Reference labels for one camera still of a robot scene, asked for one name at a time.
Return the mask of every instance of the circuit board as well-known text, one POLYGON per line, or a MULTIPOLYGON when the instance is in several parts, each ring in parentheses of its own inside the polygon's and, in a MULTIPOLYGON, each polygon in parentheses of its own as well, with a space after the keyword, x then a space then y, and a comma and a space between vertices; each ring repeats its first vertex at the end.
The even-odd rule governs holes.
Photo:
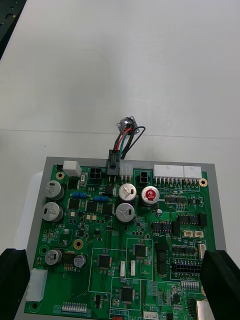
POLYGON ((197 320, 196 300, 206 300, 200 282, 203 255, 216 249, 207 173, 202 172, 201 183, 155 179, 152 169, 134 168, 131 177, 115 178, 107 170, 82 166, 80 177, 69 177, 53 166, 49 180, 64 190, 54 201, 62 218, 42 219, 33 268, 47 271, 44 295, 41 301, 27 301, 24 312, 197 320), (116 212, 126 183, 136 195, 127 202, 131 220, 127 216, 124 223, 116 212), (159 192, 154 205, 142 199, 147 187, 159 192), (47 261, 50 251, 58 256, 52 265, 56 254, 47 261))

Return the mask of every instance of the electrolytic capacitor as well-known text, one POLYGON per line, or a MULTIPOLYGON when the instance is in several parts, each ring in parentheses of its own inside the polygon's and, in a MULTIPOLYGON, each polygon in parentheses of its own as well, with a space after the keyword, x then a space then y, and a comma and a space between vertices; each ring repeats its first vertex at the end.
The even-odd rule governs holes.
POLYGON ((55 202, 48 202, 42 208, 42 218, 48 222, 58 222, 64 215, 63 208, 55 202))
POLYGON ((44 188, 45 196, 53 201, 61 199, 64 196, 64 192, 63 186, 55 180, 48 181, 44 188))
POLYGON ((49 250, 45 254, 45 262, 49 266, 58 264, 62 259, 62 252, 58 249, 49 250))

